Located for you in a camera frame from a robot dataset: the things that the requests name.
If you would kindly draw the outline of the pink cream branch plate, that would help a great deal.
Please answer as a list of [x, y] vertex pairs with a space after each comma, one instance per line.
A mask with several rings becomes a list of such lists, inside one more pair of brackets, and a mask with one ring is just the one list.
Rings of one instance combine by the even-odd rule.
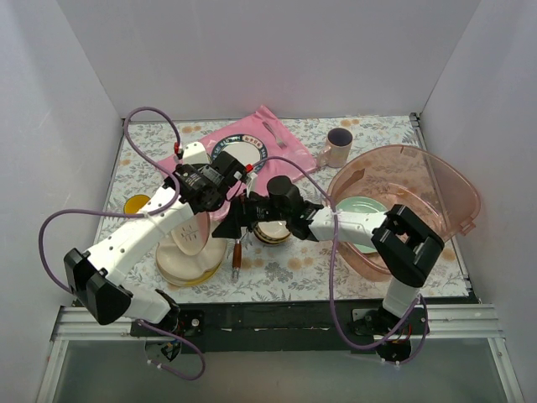
[[193, 256], [206, 246], [210, 228], [209, 214], [200, 212], [176, 227], [171, 236], [182, 253]]

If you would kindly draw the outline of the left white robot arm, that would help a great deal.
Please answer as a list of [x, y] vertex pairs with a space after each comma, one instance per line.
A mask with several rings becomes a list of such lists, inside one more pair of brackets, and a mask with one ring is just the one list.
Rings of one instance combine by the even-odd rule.
[[72, 293], [101, 325], [130, 317], [148, 322], [159, 335], [172, 334], [179, 324], [177, 303], [161, 290], [126, 286], [124, 281], [170, 231], [197, 213], [218, 210], [252, 169], [227, 152], [209, 164], [178, 164], [135, 218], [87, 251], [72, 249], [66, 254]]

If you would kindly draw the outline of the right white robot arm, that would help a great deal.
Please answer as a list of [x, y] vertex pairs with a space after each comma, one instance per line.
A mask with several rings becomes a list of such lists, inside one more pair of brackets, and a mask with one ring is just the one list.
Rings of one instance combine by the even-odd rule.
[[410, 323], [408, 312], [445, 247], [442, 238], [410, 208], [396, 204], [387, 212], [337, 211], [307, 201], [285, 176], [268, 182], [267, 196], [255, 192], [232, 199], [214, 238], [238, 239], [261, 222], [284, 222], [300, 240], [363, 244], [385, 263], [392, 279], [370, 324], [381, 332], [399, 333]]

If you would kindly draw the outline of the mint green flower plate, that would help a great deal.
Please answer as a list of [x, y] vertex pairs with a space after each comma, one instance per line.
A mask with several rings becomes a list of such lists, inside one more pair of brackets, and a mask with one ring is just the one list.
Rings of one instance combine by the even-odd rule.
[[363, 254], [376, 253], [373, 230], [386, 218], [387, 207], [366, 196], [350, 196], [336, 205], [338, 241], [350, 243]]

